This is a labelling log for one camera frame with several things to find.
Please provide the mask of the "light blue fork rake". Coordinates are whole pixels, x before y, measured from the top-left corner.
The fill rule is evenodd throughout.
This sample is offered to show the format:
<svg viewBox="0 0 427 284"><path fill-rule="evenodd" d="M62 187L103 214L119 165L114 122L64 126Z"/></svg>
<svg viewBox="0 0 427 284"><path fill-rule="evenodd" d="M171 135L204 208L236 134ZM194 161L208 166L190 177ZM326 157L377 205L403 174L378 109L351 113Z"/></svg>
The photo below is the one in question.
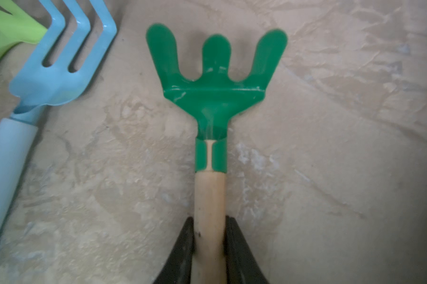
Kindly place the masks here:
<svg viewBox="0 0 427 284"><path fill-rule="evenodd" d="M20 99L8 118L0 121L0 230L19 184L27 156L38 132L38 120L47 106L67 104L85 91L116 34L116 23L104 1L91 1L102 23L96 40L82 67L69 67L91 31L90 20L77 1L65 1L77 27L51 66L43 61L65 29L62 13L51 1L42 5L52 17L49 30L37 44L22 69L9 84L10 93Z"/></svg>

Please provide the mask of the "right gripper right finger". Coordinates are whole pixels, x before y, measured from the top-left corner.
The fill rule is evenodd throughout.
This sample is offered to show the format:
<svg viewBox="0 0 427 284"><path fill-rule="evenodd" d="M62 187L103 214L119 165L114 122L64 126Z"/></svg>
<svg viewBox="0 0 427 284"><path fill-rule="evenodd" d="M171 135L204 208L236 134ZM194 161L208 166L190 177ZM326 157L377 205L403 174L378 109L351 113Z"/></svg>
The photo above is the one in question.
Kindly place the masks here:
<svg viewBox="0 0 427 284"><path fill-rule="evenodd" d="M226 216L225 253L228 284L269 284L237 220L230 216Z"/></svg>

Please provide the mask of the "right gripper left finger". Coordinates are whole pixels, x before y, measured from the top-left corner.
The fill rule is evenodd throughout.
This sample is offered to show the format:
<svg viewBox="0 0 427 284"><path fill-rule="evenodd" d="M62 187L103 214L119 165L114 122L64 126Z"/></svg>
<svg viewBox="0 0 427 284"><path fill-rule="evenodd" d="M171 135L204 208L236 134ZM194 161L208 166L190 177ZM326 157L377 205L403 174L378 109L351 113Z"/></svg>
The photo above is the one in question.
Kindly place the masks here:
<svg viewBox="0 0 427 284"><path fill-rule="evenodd" d="M188 217L154 284L190 284L194 252L194 219Z"/></svg>

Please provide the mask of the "lime rake brown handle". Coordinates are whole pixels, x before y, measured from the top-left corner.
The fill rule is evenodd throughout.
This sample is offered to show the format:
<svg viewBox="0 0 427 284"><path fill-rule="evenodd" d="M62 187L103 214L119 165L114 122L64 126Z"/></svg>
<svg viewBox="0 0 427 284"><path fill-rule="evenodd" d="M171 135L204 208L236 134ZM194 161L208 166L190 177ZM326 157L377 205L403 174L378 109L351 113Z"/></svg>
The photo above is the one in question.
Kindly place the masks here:
<svg viewBox="0 0 427 284"><path fill-rule="evenodd" d="M13 1L0 1L0 59L21 42L39 43L46 31Z"/></svg>

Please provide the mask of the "green rake wooden handle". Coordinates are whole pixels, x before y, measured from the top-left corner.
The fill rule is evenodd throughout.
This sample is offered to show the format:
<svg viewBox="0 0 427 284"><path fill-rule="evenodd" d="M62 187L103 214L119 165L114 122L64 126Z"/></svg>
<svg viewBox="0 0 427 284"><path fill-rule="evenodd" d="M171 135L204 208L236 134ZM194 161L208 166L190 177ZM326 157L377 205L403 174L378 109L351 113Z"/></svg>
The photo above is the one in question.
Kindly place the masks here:
<svg viewBox="0 0 427 284"><path fill-rule="evenodd" d="M229 75L231 45L220 34L203 44L199 79L185 78L179 68L176 39L163 24L146 34L155 69L166 99L198 124L195 143L194 216L191 255L186 265L192 284L224 284L226 266L227 135L230 120L258 104L287 46L283 30L260 38L249 75L240 81Z"/></svg>

